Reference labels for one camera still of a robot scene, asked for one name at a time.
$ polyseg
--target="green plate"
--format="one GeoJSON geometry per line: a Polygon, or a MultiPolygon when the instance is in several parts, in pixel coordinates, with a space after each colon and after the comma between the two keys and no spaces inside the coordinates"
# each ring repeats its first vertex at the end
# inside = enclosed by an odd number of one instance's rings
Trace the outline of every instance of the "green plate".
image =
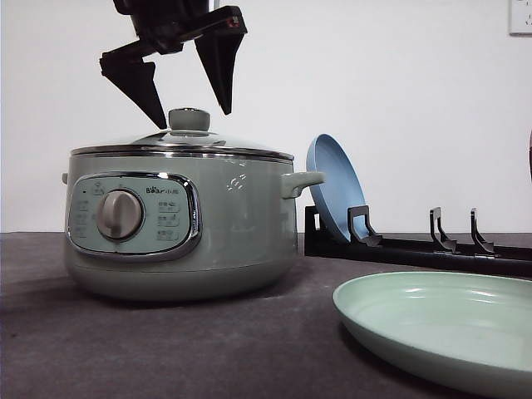
{"type": "Polygon", "coordinates": [[[532,397],[532,282],[465,273],[382,273],[334,304],[370,351],[419,377],[488,397],[532,397]]]}

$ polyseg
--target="glass lid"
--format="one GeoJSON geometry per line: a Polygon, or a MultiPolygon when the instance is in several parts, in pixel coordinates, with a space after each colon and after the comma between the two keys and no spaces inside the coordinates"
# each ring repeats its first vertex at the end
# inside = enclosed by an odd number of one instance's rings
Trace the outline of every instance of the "glass lid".
{"type": "Polygon", "coordinates": [[[195,108],[180,108],[169,113],[169,131],[148,135],[128,144],[98,145],[73,150],[72,155],[99,153],[182,152],[226,155],[251,155],[281,160],[293,160],[293,155],[284,154],[264,145],[218,135],[209,132],[210,115],[195,108]]]}

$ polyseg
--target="dark gray table surface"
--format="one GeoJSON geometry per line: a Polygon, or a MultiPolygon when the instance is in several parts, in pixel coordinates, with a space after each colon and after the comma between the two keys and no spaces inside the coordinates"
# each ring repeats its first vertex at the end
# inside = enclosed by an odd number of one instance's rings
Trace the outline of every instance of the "dark gray table surface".
{"type": "MultiPolygon", "coordinates": [[[[486,236],[532,246],[532,234],[486,236]]],[[[123,303],[69,279],[62,234],[3,234],[2,399],[473,398],[388,365],[340,323],[340,283],[402,270],[422,268],[301,257],[237,297],[123,303]]]]}

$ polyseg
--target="blue plate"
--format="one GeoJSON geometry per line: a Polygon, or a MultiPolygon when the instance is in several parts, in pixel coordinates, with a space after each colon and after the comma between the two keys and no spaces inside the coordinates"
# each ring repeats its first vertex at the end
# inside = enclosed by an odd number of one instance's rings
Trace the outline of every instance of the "blue plate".
{"type": "MultiPolygon", "coordinates": [[[[310,186],[314,204],[334,238],[350,242],[347,208],[365,205],[366,200],[349,158],[330,135],[319,135],[308,147],[307,170],[325,173],[325,183],[310,186]]],[[[354,227],[360,237],[369,235],[363,217],[355,218],[354,227]]]]}

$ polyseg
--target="dish rack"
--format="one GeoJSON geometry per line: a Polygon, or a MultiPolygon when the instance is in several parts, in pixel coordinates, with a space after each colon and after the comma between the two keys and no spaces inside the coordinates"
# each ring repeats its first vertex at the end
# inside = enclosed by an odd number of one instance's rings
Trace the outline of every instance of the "dish rack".
{"type": "Polygon", "coordinates": [[[327,230],[321,217],[316,225],[315,206],[305,208],[306,256],[410,264],[427,268],[465,271],[483,274],[532,277],[532,249],[505,247],[485,240],[477,229],[476,208],[470,212],[473,244],[449,239],[441,227],[441,208],[431,209],[432,241],[389,239],[375,232],[370,224],[369,206],[347,209],[350,243],[339,243],[327,230]],[[354,219],[363,217],[369,235],[360,237],[354,229],[354,219]]]}

